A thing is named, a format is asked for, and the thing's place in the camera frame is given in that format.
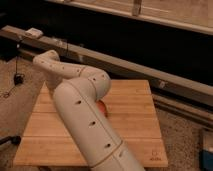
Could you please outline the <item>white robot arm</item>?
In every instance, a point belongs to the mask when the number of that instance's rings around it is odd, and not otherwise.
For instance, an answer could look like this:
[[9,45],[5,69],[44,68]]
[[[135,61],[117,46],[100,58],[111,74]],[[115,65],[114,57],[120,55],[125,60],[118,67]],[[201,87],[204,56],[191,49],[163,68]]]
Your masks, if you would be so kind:
[[54,50],[34,57],[66,129],[92,171],[145,171],[97,106],[110,90],[102,69],[62,62]]

